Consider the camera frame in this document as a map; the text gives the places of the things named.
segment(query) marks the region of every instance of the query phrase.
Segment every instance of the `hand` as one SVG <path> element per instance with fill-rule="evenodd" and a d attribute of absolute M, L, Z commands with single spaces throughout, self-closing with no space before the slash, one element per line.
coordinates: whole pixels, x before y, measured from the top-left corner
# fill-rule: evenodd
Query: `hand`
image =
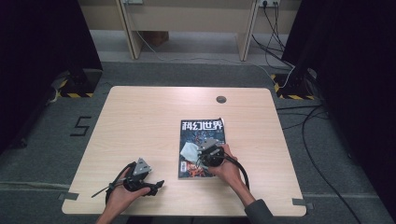
<path fill-rule="evenodd" d="M 125 170 L 120 178 L 124 178 L 130 168 Z M 138 197 L 149 193 L 150 188 L 143 188 L 137 191 L 127 190 L 122 183 L 118 184 L 108 198 L 105 211 L 97 219 L 97 224 L 111 223 L 111 221 L 121 214 Z"/>
<path fill-rule="evenodd" d="M 238 159 L 231 153 L 230 147 L 225 144 L 222 145 L 224 152 L 228 154 L 231 158 L 238 161 Z M 236 167 L 232 162 L 224 159 L 222 165 L 217 167 L 208 167 L 209 173 L 218 176 L 221 180 L 226 182 L 231 188 L 243 184 L 241 175 L 239 173 L 239 168 Z"/>
<path fill-rule="evenodd" d="M 224 152 L 232 157 L 234 160 L 238 160 L 230 150 L 230 147 L 226 145 L 222 145 L 224 148 Z M 238 195 L 242 204 L 246 207 L 251 203 L 255 202 L 256 199 L 248 190 L 248 187 L 242 182 L 241 174 L 239 173 L 239 168 L 234 165 L 232 162 L 224 160 L 223 164 L 217 167 L 208 167 L 208 171 L 218 176 L 221 180 L 226 182 L 230 187 L 235 191 L 236 195 Z"/>

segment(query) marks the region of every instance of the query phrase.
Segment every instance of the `yellow-black warning tape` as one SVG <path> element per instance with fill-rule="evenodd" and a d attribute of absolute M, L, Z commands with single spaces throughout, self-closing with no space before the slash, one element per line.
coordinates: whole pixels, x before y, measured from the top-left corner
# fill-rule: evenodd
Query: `yellow-black warning tape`
<path fill-rule="evenodd" d="M 275 81 L 276 75 L 272 74 L 271 75 L 271 79 L 273 81 Z M 274 89 L 276 92 L 276 95 L 278 98 L 280 99 L 292 99 L 292 100 L 314 100 L 314 96 L 313 95 L 305 95 L 305 94 L 284 94 L 282 93 L 282 88 L 279 88 L 279 84 L 277 82 L 275 82 L 274 84 Z"/>
<path fill-rule="evenodd" d="M 68 97 L 68 98 L 81 98 L 81 97 L 92 97 L 93 93 L 75 93 L 75 92 L 59 92 L 59 97 Z"/>
<path fill-rule="evenodd" d="M 64 92 L 67 79 L 65 79 L 58 89 L 58 97 L 68 97 L 68 98 L 81 98 L 81 97 L 92 97 L 93 92 Z"/>

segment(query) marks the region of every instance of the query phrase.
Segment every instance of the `person's right hand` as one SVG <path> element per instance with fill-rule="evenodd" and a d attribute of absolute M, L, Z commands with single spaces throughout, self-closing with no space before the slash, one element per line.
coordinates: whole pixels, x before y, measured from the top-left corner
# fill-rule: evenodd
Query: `person's right hand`
<path fill-rule="evenodd" d="M 227 144 L 222 145 L 222 147 L 224 148 L 224 152 L 226 154 L 228 154 L 234 160 L 238 160 L 231 153 L 230 147 Z M 239 173 L 239 168 L 236 167 L 232 162 L 227 161 L 226 159 L 224 159 L 224 162 L 220 166 L 208 167 L 208 171 L 210 174 L 218 176 L 221 180 L 229 184 L 230 187 L 233 189 L 236 188 L 238 185 L 243 184 L 241 175 Z"/>
<path fill-rule="evenodd" d="M 233 156 L 228 145 L 222 145 L 222 147 L 225 153 L 237 161 L 237 158 Z M 256 201 L 248 190 L 248 187 L 242 182 L 239 168 L 232 162 L 224 159 L 222 165 L 217 167 L 209 166 L 208 171 L 230 185 L 245 207 Z"/>

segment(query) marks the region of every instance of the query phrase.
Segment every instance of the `gray carpet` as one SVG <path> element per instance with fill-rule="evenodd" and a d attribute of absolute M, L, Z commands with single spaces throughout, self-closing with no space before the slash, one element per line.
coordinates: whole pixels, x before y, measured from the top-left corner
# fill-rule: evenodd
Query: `gray carpet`
<path fill-rule="evenodd" d="M 268 88 L 276 108 L 319 105 L 320 100 L 278 99 L 271 79 L 250 65 L 187 63 L 103 63 L 104 73 L 92 98 L 59 98 L 46 107 L 30 131 L 28 146 L 0 156 L 0 223 L 93 223 L 97 216 L 62 213 L 59 195 L 66 193 L 112 86 L 197 86 Z M 301 123 L 312 108 L 279 110 L 283 128 Z M 90 126 L 85 136 L 75 129 Z M 345 198 L 362 223 L 393 223 L 362 169 L 340 141 L 326 113 L 305 125 L 305 139 L 317 167 Z M 303 192 L 312 208 L 304 217 L 281 217 L 282 223 L 356 223 L 347 207 L 320 177 L 308 157 L 302 126 L 285 129 L 290 155 Z M 119 217 L 115 223 L 125 223 Z"/>

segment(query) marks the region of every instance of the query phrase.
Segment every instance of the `person's left hand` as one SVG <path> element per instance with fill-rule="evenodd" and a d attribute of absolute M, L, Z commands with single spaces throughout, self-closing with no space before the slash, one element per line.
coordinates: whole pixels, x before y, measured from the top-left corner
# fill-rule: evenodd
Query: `person's left hand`
<path fill-rule="evenodd" d="M 124 178 L 130 168 L 126 169 L 120 178 Z M 105 211 L 99 216 L 96 223 L 111 223 L 119 214 L 125 211 L 129 205 L 138 197 L 149 193 L 150 188 L 143 188 L 137 191 L 129 191 L 122 182 L 119 183 L 111 192 L 108 198 Z"/>

